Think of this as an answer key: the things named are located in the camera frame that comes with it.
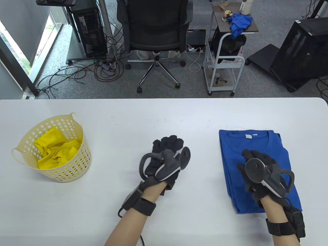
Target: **blue t-shirt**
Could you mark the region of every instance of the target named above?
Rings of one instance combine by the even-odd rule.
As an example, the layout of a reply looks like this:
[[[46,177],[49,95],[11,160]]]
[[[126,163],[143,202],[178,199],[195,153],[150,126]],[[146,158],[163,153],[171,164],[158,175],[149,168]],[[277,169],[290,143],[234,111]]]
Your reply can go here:
[[[288,152],[282,146],[280,135],[273,131],[220,130],[219,136],[227,190],[237,213],[263,213],[264,209],[259,208],[253,200],[252,194],[245,191],[246,183],[237,168],[237,164],[245,164],[245,159],[241,153],[244,149],[249,149],[268,154],[277,161],[281,169],[291,170]],[[293,186],[287,197],[294,207],[302,210],[295,186]]]

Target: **yellow plastic basket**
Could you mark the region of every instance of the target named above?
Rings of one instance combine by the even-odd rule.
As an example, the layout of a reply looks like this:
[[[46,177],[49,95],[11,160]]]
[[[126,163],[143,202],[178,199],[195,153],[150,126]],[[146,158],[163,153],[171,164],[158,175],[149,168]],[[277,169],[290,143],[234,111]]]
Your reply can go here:
[[[40,170],[37,161],[42,156],[40,151],[34,146],[34,141],[54,126],[61,130],[68,140],[82,140],[82,144],[74,158],[65,165],[58,168]],[[71,182],[82,177],[89,169],[91,163],[91,153],[82,126],[74,120],[73,113],[51,117],[37,124],[22,138],[11,153],[19,163],[62,183]]]

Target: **bottle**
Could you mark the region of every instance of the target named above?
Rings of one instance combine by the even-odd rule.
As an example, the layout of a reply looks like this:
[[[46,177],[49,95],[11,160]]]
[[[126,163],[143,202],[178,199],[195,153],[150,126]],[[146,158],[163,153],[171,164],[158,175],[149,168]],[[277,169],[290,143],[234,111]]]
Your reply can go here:
[[[240,13],[241,14],[250,14],[252,5],[253,5],[254,0],[242,0],[241,6],[240,6]]]

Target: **carpet floor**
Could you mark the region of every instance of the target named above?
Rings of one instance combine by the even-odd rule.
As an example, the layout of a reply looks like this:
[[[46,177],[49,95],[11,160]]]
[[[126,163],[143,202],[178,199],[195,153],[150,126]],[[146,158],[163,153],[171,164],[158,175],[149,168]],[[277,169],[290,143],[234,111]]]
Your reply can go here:
[[[116,22],[116,1],[106,0],[110,21]],[[247,36],[244,57],[247,58],[259,49],[268,44],[280,47],[293,22],[301,19],[305,14],[305,8],[309,4],[308,0],[261,0],[255,1],[252,8],[252,16],[256,21],[259,32]],[[208,29],[211,17],[211,3],[208,0],[194,0],[194,18],[190,24],[190,29]],[[67,51],[70,43],[72,28],[69,25],[63,26],[50,54],[39,76],[37,83],[45,76],[58,71],[58,68],[65,65]],[[202,63],[204,55],[199,58]],[[167,68],[181,83],[180,89],[175,89],[174,82],[160,68],[155,68],[145,80],[142,88],[143,93],[137,94],[136,87],[139,80],[147,71],[150,64],[132,64],[131,70],[124,70],[123,75],[116,81],[110,83],[99,82],[95,79],[93,72],[87,72],[83,83],[73,79],[65,80],[56,85],[53,94],[60,99],[80,99],[80,98],[197,98],[209,97],[205,85],[204,71],[198,73],[189,71],[192,63],[186,58],[187,66],[181,67],[177,63],[166,63]],[[80,62],[85,65],[92,61]],[[39,88],[48,85],[48,79],[43,80]],[[53,79],[53,83],[60,81],[60,77]],[[211,97],[230,97],[230,92],[213,92]],[[235,97],[320,97],[316,88],[316,81],[309,81],[306,85],[294,93],[289,93],[285,87],[273,78],[258,70],[253,65],[244,67],[241,78],[236,89]],[[39,99],[46,99],[48,96],[41,92]]]

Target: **black glove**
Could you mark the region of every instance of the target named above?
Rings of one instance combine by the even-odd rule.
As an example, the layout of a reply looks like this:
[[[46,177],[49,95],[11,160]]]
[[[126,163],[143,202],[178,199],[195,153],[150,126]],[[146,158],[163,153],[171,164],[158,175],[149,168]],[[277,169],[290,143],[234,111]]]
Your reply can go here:
[[[242,156],[245,158],[246,162],[251,158],[260,159],[266,166],[268,166],[268,168],[270,168],[270,164],[277,164],[275,159],[271,158],[267,154],[260,153],[256,150],[251,150],[251,151],[243,150]],[[279,203],[284,208],[290,207],[290,204],[286,201],[285,198],[280,198],[280,197],[276,196],[267,187],[263,186],[262,184],[257,184],[257,183],[252,182],[246,174],[244,164],[239,163],[237,165],[237,167],[238,167],[238,170],[243,175],[243,178],[246,182],[246,191],[250,191],[253,193],[252,197],[253,197],[254,201],[256,201],[261,208],[263,208],[263,206],[260,202],[260,199],[262,199],[263,197],[265,197],[267,195],[269,195],[272,198],[272,200]],[[280,177],[280,182],[284,187],[287,187],[286,181],[283,177]]]
[[[164,137],[159,140],[155,140],[153,142],[153,153],[161,153],[165,149],[173,150],[174,153],[176,153],[178,150],[182,149],[183,147],[183,140],[180,138],[177,138],[175,135],[172,135],[170,137]],[[150,163],[148,167],[145,170],[145,175],[147,176],[155,176],[156,171],[159,169],[159,167],[162,165],[158,159],[151,158]],[[166,190],[171,190],[172,187],[175,184],[175,180],[178,178],[179,172],[174,173],[172,176],[168,177],[166,180],[164,180],[168,185],[166,186]]]

